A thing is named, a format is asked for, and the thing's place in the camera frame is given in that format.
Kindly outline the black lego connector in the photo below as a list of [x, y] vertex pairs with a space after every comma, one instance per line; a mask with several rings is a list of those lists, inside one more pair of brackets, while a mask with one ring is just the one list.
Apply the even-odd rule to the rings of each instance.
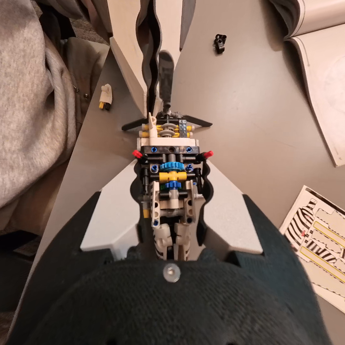
[[220, 55], [224, 52], [225, 50], [225, 42], [227, 39], [227, 35], [225, 34], [217, 34], [214, 39], [214, 48], [215, 52]]

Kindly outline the small white lego assembly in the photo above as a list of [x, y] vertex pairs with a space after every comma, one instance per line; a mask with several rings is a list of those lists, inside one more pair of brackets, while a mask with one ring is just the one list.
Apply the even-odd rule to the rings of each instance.
[[99, 108], [102, 110], [110, 110], [112, 104], [112, 89], [110, 84], [101, 87], [101, 95], [99, 99]]

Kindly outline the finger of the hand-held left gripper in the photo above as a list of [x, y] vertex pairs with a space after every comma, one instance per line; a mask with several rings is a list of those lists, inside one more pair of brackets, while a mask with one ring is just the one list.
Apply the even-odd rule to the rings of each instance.
[[186, 41], [189, 28], [191, 26], [194, 12], [196, 8], [196, 0], [183, 0], [182, 1], [182, 14], [181, 14], [181, 26], [180, 26], [180, 43], [179, 50], [182, 51], [184, 43]]
[[107, 1], [110, 47], [135, 105], [143, 117], [153, 113], [162, 43], [156, 1]]

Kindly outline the zebra-striped lego helicopter model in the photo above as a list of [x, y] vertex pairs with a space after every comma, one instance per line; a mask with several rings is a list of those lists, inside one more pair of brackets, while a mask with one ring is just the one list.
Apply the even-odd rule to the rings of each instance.
[[158, 58], [159, 97], [162, 110], [148, 115], [143, 123], [133, 156], [140, 178], [140, 210], [150, 221], [158, 259], [187, 261], [192, 230], [198, 220], [196, 200], [204, 199], [204, 172], [212, 151], [201, 152], [193, 138], [194, 126], [187, 117], [172, 112], [171, 92], [175, 64], [163, 50]]

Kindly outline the person's grey hoodie torso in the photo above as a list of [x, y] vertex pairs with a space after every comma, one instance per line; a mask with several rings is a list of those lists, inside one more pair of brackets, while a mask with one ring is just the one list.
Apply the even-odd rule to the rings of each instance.
[[30, 1], [1, 1], [0, 202], [65, 162], [76, 141], [70, 73]]

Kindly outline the white instruction booklet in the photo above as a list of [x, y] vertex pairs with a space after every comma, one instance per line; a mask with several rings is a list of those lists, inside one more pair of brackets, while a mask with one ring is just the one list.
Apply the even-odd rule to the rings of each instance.
[[308, 98], [336, 167], [345, 163], [345, 1], [272, 0], [297, 49]]

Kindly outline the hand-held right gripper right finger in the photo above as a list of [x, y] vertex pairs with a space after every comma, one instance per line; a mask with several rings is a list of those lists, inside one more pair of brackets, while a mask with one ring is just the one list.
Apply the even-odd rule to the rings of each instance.
[[244, 195], [209, 160], [202, 168], [202, 204], [197, 224], [197, 241], [216, 255], [231, 251], [261, 255], [259, 241]]

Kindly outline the zebra-print sticker sheet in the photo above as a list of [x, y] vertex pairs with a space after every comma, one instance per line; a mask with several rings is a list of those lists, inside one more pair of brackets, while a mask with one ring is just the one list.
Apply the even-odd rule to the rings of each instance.
[[344, 313], [344, 209], [303, 186], [279, 231], [298, 256], [315, 293]]

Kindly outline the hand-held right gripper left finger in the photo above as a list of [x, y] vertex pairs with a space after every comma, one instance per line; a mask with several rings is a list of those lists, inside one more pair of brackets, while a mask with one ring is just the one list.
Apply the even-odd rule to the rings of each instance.
[[110, 249], [114, 259], [125, 259], [129, 248], [139, 244], [139, 204], [130, 187], [137, 177], [132, 161], [102, 189], [81, 242], [84, 252]]

